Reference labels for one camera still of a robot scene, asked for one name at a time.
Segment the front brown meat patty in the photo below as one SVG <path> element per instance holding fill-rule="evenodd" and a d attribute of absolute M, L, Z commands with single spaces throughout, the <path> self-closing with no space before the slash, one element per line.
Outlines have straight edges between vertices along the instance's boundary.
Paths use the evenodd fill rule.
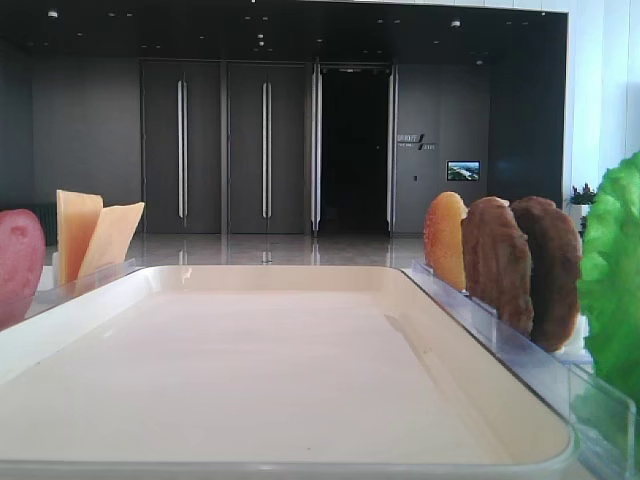
<path fill-rule="evenodd" d="M 495 196 L 473 202 L 461 230 L 467 291 L 529 337 L 534 316 L 531 253 L 509 202 Z"/>

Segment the front yellow cheese slice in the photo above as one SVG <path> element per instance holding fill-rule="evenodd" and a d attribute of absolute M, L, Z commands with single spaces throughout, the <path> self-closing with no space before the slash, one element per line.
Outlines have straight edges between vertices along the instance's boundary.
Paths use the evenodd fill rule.
<path fill-rule="evenodd" d="M 78 278 L 125 260 L 144 207 L 144 202 L 138 202 L 102 209 L 80 265 Z"/>

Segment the yellow cheese slice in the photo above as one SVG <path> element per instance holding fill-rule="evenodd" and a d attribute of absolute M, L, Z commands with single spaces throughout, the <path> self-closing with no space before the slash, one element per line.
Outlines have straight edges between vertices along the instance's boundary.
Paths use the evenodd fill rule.
<path fill-rule="evenodd" d="M 144 207 L 144 202 L 138 202 L 102 209 L 80 265 L 78 278 L 125 260 Z"/>
<path fill-rule="evenodd" d="M 103 198 L 65 190 L 56 191 L 58 283 L 78 278 L 79 269 L 103 209 Z"/>

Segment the rear dark meat patty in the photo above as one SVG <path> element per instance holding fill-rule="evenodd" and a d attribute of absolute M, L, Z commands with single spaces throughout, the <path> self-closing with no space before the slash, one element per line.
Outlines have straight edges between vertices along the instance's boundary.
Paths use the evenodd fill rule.
<path fill-rule="evenodd" d="M 572 336 L 580 312 L 581 239 L 570 217 L 549 199 L 525 197 L 511 210 L 527 236 L 532 259 L 530 338 L 545 351 L 556 352 Z"/>

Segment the rear yellow cheese slice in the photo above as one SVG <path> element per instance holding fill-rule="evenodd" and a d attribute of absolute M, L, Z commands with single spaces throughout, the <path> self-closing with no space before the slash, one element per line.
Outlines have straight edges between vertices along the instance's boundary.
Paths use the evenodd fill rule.
<path fill-rule="evenodd" d="M 56 191 L 58 283 L 78 278 L 79 269 L 103 209 L 103 198 L 65 190 Z"/>

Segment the upright golden bun slice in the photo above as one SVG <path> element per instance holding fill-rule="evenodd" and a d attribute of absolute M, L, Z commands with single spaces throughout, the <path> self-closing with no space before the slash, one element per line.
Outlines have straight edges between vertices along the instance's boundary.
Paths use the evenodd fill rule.
<path fill-rule="evenodd" d="M 457 193 L 446 191 L 431 202 L 425 217 L 425 262 L 457 291 L 466 289 L 461 222 L 467 211 Z"/>

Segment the middle dark double door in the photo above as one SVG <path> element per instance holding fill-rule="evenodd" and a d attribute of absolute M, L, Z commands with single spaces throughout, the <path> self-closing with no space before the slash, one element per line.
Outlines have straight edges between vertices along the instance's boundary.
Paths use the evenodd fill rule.
<path fill-rule="evenodd" d="M 304 69 L 233 64 L 228 106 L 230 232 L 302 234 Z"/>

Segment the dark double door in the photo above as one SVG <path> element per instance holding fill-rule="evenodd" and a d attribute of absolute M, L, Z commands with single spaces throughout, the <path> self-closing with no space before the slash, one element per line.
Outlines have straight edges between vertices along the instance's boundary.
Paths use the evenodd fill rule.
<path fill-rule="evenodd" d="M 145 230 L 221 232 L 220 67 L 141 66 Z"/>
<path fill-rule="evenodd" d="M 304 69 L 233 64 L 228 106 L 230 232 L 302 234 Z"/>

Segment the cream rectangular plastic tray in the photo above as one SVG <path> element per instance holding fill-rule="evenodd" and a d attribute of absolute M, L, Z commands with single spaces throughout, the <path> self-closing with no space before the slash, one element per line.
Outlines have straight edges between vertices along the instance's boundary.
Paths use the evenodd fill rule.
<path fill-rule="evenodd" d="M 5 479 L 559 479 L 577 450 L 391 268 L 145 268 L 1 335 Z"/>

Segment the left dark double door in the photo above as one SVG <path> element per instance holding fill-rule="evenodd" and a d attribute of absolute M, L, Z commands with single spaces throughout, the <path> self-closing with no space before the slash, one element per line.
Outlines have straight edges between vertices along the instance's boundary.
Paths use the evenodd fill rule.
<path fill-rule="evenodd" d="M 145 230 L 221 232 L 220 67 L 141 66 Z"/>

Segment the potted green plant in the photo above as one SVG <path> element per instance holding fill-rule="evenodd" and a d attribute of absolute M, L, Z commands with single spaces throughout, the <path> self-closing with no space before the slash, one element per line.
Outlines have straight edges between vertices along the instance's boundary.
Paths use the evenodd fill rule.
<path fill-rule="evenodd" d="M 585 183 L 581 188 L 573 186 L 569 203 L 571 205 L 592 205 L 595 203 L 596 195 L 597 191 L 592 189 L 588 183 Z"/>

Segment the left clear acrylic rack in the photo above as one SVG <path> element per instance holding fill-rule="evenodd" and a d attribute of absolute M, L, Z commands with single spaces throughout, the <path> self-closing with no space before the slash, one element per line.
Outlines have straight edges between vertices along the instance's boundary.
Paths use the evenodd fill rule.
<path fill-rule="evenodd" d="M 79 278 L 72 282 L 60 284 L 59 254 L 52 254 L 52 265 L 45 265 L 31 305 L 25 314 L 30 319 L 51 308 L 59 306 L 78 296 L 89 293 L 115 280 L 133 273 L 139 268 L 135 259 L 128 259 L 122 263 L 110 264 L 96 270 L 93 274 Z"/>

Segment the clear acrylic rack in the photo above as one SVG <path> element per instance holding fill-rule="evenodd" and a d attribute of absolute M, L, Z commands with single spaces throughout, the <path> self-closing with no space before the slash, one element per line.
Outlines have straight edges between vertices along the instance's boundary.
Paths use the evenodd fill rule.
<path fill-rule="evenodd" d="M 78 296 L 89 293 L 115 280 L 133 273 L 139 268 L 135 259 L 128 259 L 122 263 L 110 264 L 96 270 L 93 274 L 79 278 L 72 282 L 60 284 L 59 254 L 52 254 L 52 265 L 45 265 L 31 305 L 25 314 L 30 319 L 51 308 L 59 306 Z"/>
<path fill-rule="evenodd" d="M 500 321 L 494 310 L 449 286 L 419 261 L 404 270 L 516 378 L 576 428 L 579 464 L 594 479 L 639 477 L 639 413 L 598 378 L 587 352 L 547 353 Z"/>

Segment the right clear acrylic rack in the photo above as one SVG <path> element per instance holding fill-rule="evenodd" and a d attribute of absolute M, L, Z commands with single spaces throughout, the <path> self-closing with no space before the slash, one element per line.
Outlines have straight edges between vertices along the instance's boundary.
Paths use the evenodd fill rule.
<path fill-rule="evenodd" d="M 639 413 L 598 378 L 587 352 L 547 353 L 500 321 L 494 310 L 449 286 L 419 261 L 404 270 L 516 378 L 576 428 L 579 464 L 594 479 L 639 477 Z"/>

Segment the wall mounted small screen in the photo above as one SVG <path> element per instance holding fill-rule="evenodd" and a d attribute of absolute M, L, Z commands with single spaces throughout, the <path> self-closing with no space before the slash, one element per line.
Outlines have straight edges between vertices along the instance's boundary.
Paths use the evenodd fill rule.
<path fill-rule="evenodd" d="M 448 161 L 447 180 L 448 181 L 471 181 L 480 180 L 481 165 L 479 161 Z"/>

